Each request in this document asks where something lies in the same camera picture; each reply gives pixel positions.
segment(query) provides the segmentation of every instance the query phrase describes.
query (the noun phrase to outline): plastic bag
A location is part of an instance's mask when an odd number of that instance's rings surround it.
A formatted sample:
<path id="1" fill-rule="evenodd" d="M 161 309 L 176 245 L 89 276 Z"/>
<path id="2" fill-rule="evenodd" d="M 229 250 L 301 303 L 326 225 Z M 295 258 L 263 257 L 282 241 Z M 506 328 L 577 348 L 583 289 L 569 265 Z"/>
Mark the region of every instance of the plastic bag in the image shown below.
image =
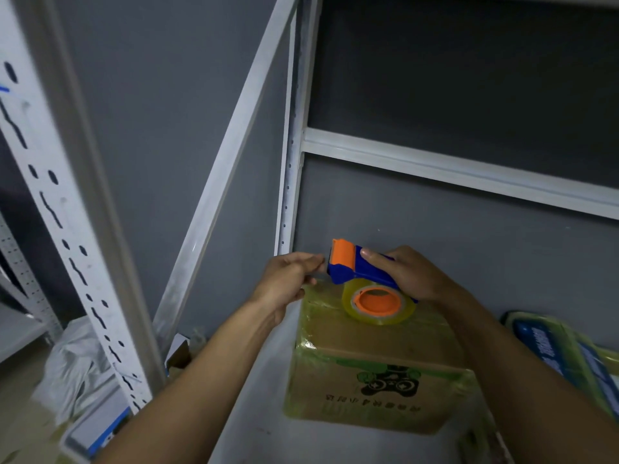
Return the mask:
<path id="1" fill-rule="evenodd" d="M 101 397 L 113 375 L 90 320 L 80 317 L 53 346 L 32 398 L 56 415 L 58 426 Z"/>

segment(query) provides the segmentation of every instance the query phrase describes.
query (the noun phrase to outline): person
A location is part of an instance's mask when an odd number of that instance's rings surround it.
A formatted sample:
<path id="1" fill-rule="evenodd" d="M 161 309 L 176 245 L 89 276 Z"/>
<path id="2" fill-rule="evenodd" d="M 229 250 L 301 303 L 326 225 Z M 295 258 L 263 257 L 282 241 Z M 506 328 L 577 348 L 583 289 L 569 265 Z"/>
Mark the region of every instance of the person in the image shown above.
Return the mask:
<path id="1" fill-rule="evenodd" d="M 433 303 L 443 314 L 516 463 L 619 462 L 615 422 L 533 355 L 467 290 L 407 246 L 388 253 L 393 260 L 369 249 L 361 255 L 389 273 L 407 295 Z M 207 462 L 263 342 L 282 322 L 286 306 L 303 297 L 302 285 L 316 282 L 311 274 L 323 271 L 324 257 L 317 254 L 271 259 L 250 298 L 96 463 Z"/>

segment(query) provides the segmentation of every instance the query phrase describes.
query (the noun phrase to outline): tape roll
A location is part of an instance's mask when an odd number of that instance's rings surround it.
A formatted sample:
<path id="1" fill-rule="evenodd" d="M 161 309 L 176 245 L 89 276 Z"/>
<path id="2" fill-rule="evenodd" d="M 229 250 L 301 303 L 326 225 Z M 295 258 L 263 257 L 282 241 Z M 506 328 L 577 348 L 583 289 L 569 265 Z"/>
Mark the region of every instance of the tape roll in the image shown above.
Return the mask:
<path id="1" fill-rule="evenodd" d="M 402 292 L 364 278 L 344 283 L 344 310 L 368 324 L 388 325 L 403 321 L 415 311 L 415 303 Z"/>

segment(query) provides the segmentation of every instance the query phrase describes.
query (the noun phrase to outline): person's right hand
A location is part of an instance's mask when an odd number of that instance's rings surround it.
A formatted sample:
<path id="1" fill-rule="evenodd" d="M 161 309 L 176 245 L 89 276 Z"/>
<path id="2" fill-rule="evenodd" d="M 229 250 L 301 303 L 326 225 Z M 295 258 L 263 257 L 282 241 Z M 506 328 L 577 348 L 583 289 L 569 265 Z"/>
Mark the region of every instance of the person's right hand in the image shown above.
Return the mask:
<path id="1" fill-rule="evenodd" d="M 388 252 L 387 256 L 394 260 L 365 247 L 361 249 L 361 256 L 389 273 L 403 292 L 419 301 L 439 301 L 447 291 L 458 286 L 436 265 L 408 246 Z"/>

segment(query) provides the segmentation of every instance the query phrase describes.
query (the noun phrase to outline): box front side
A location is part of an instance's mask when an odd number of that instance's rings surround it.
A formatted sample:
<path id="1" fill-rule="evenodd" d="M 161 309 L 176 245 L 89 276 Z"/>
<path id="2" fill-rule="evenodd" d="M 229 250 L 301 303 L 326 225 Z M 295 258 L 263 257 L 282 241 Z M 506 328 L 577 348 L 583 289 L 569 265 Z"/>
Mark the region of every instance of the box front side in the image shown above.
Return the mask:
<path id="1" fill-rule="evenodd" d="M 474 387 L 470 371 L 339 358 L 297 346 L 284 412 L 292 418 L 432 434 Z"/>

